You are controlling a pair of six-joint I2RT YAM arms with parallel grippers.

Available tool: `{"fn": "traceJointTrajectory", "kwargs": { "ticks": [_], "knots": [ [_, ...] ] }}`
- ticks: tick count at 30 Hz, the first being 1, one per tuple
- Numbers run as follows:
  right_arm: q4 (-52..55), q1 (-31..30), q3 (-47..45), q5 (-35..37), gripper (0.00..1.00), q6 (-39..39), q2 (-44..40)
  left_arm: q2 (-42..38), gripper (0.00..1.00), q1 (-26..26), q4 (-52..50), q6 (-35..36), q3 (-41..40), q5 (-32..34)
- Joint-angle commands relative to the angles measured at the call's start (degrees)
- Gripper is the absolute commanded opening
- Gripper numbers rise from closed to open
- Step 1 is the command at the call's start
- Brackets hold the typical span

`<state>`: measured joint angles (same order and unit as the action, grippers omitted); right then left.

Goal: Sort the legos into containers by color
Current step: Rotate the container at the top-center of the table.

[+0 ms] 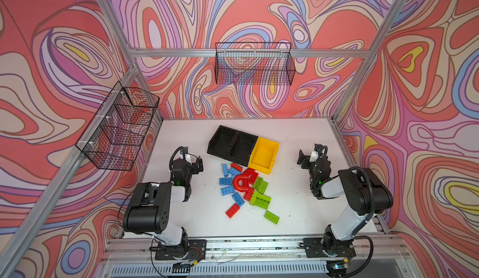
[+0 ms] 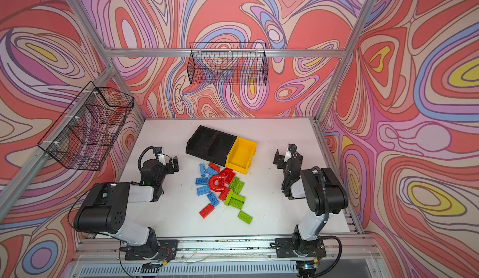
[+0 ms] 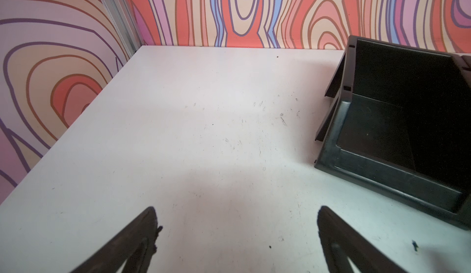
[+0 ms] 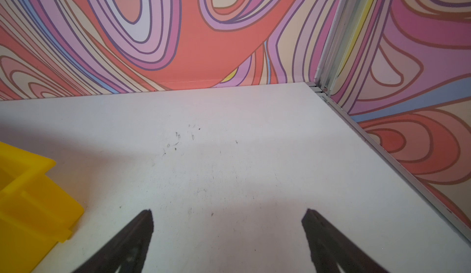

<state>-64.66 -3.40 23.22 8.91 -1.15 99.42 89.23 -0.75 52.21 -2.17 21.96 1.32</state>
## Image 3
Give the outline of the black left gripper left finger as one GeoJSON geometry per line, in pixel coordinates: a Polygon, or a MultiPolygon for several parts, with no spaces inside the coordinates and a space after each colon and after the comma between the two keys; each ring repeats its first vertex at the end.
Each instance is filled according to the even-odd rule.
{"type": "Polygon", "coordinates": [[[157,252],[155,242],[162,229],[155,208],[150,206],[73,271],[145,273],[157,252]]]}

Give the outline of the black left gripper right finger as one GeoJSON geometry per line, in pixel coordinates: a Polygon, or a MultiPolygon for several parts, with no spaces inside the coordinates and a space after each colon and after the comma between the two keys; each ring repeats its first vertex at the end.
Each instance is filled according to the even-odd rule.
{"type": "Polygon", "coordinates": [[[329,207],[320,208],[317,225],[330,273],[352,273],[350,263],[353,263],[362,273],[403,273],[405,271],[329,207]]]}

